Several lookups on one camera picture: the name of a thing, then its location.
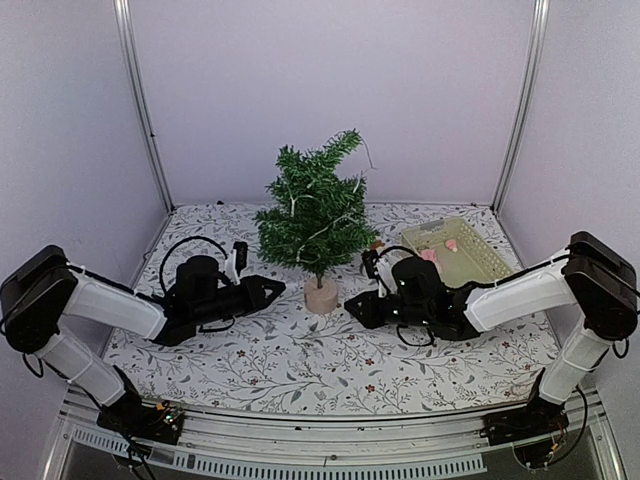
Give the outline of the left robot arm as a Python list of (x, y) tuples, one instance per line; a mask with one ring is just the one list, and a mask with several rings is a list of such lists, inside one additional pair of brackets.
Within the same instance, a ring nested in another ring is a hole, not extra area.
[(271, 306), (283, 282), (242, 275), (244, 243), (224, 262), (197, 255), (180, 264), (172, 286), (147, 295), (72, 264), (49, 245), (1, 283), (1, 330), (9, 346), (61, 374), (88, 392), (128, 434), (148, 426), (148, 412), (126, 376), (105, 363), (67, 327), (82, 319), (128, 331), (160, 346), (177, 346), (199, 333)]

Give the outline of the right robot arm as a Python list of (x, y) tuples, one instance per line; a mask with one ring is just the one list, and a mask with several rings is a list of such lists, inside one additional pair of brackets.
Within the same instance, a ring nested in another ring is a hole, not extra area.
[(555, 408), (638, 326), (635, 267), (587, 231), (573, 234), (567, 247), (542, 263), (458, 287), (446, 285), (435, 264), (416, 253), (388, 264), (382, 253), (367, 251), (363, 261), (377, 287), (346, 301), (345, 309), (367, 329), (419, 326), (434, 339), (462, 341), (528, 315), (576, 309), (576, 326), (518, 412), (517, 427), (527, 436), (552, 424)]

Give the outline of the cream balloon ornament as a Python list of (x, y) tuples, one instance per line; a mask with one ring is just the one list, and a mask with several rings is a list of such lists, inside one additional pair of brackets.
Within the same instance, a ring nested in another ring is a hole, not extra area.
[(451, 250), (451, 251), (453, 251), (453, 252), (457, 252), (457, 251), (458, 251), (458, 244), (457, 244), (457, 241), (456, 241), (456, 240), (454, 240), (454, 239), (447, 240), (447, 241), (445, 242), (445, 246), (446, 246), (449, 250)]

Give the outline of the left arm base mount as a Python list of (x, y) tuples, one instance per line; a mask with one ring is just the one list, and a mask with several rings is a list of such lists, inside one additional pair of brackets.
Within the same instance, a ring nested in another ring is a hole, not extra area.
[(137, 390), (125, 386), (124, 395), (111, 406), (102, 406), (97, 418), (101, 428), (129, 438), (176, 445), (184, 424), (184, 411), (168, 400), (152, 406), (143, 403)]

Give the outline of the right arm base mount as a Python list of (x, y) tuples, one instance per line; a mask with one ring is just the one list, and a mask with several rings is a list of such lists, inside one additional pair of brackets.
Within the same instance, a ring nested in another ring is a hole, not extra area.
[(563, 404), (554, 404), (532, 393), (519, 408), (487, 414), (479, 431), (491, 446), (524, 441), (516, 446), (516, 459), (525, 467), (549, 466), (558, 454), (569, 420)]

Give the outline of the pale round tree base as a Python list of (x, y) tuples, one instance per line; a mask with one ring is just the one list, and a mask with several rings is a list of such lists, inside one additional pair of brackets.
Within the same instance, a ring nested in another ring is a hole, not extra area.
[(331, 278), (323, 278), (321, 288), (316, 278), (309, 278), (303, 293), (305, 306), (313, 314), (329, 314), (338, 307), (338, 285)]

